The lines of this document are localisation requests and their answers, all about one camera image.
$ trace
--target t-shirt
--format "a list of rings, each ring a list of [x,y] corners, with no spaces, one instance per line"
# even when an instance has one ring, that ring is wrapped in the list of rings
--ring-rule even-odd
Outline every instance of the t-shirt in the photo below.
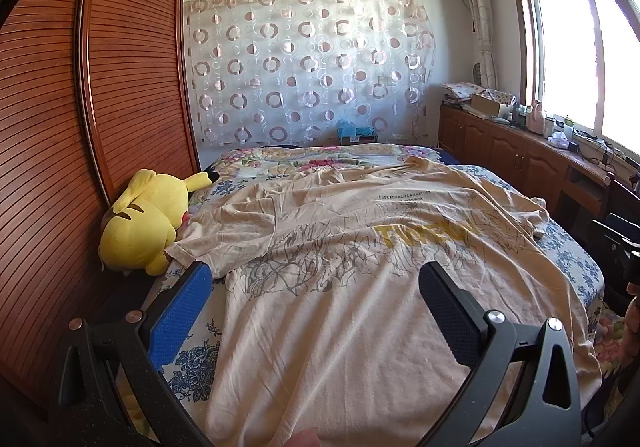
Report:
[[[434,260],[512,322],[558,317],[586,403],[600,368],[580,299],[533,239],[547,221],[541,199],[420,158],[263,182],[204,204],[167,252],[226,275],[205,433],[218,447],[280,447],[318,427],[323,446],[414,447],[469,373],[418,292],[420,267]]]

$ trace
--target metal screw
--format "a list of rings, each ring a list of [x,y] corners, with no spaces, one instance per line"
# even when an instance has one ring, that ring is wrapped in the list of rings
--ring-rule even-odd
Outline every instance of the metal screw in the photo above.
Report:
[[[504,313],[498,312],[497,310],[491,310],[491,312],[489,312],[489,321],[491,321],[492,323],[500,324],[503,323],[504,320]]]
[[[551,319],[549,319],[548,323],[549,323],[549,328],[551,328],[552,330],[556,330],[557,332],[561,331],[562,321],[560,319],[556,319],[555,317],[552,317]]]
[[[131,310],[127,313],[127,322],[131,324],[135,324],[136,322],[140,322],[142,319],[142,312],[140,310]]]
[[[71,319],[71,321],[69,321],[69,329],[72,332],[79,330],[81,326],[82,326],[82,319],[79,317],[76,317],[75,319]]]

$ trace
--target wardrobe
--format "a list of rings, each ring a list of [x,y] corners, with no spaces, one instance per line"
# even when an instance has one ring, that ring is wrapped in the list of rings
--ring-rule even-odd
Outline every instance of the wardrobe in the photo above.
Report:
[[[138,169],[197,171],[182,0],[19,0],[0,29],[0,375],[46,408],[70,319],[122,280],[100,219]]]

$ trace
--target curtain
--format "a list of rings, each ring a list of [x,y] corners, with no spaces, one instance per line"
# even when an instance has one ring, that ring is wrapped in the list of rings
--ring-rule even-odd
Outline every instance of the curtain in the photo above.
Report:
[[[327,144],[341,119],[415,140],[435,49],[416,0],[195,0],[184,11],[203,146]]]
[[[497,88],[494,55],[492,53],[494,24],[491,15],[491,1],[469,0],[469,5],[471,5],[471,16],[474,20],[476,36],[478,36],[482,86],[485,88]]]

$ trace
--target louvered door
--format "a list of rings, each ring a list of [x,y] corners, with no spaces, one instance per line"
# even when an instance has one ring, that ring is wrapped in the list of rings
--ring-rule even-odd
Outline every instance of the louvered door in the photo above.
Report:
[[[0,372],[46,404],[69,319],[116,281],[74,94],[76,0],[20,0],[0,29]]]
[[[110,198],[142,167],[192,174],[180,1],[87,0],[84,18],[94,148]]]

